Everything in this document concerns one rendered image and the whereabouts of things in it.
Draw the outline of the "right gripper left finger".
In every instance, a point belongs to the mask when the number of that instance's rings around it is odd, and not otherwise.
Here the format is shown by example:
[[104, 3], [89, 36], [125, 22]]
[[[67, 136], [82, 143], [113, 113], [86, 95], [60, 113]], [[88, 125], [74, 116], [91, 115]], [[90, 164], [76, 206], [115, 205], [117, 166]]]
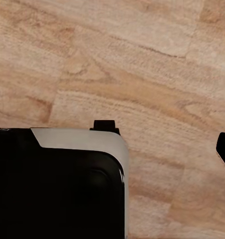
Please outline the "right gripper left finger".
[[18, 143], [13, 132], [0, 135], [0, 180], [18, 152]]

